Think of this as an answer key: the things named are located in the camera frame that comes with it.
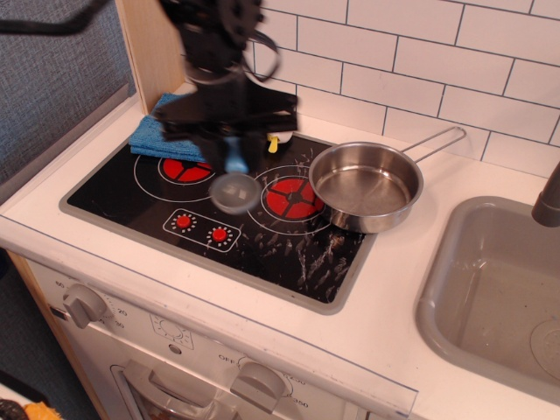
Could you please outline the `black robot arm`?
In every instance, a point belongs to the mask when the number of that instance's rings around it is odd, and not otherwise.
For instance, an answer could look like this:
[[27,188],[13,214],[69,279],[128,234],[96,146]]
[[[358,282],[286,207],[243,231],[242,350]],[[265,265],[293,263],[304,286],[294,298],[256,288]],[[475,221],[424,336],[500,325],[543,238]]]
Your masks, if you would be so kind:
[[298,98],[249,77],[244,59],[254,40],[276,44],[258,31],[258,1],[163,1],[185,50],[185,72],[193,93],[159,106],[164,139],[188,139],[219,174],[256,170],[267,136],[298,128]]

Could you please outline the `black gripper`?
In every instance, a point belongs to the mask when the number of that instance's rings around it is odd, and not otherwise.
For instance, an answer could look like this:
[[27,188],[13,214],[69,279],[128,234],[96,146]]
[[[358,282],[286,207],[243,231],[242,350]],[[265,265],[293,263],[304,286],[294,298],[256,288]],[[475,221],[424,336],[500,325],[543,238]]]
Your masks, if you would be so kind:
[[268,133],[298,129],[298,98],[253,82],[245,73],[217,84],[195,83],[196,90],[154,110],[165,139],[189,139],[216,173],[225,173],[223,137],[241,138],[247,172],[259,169]]

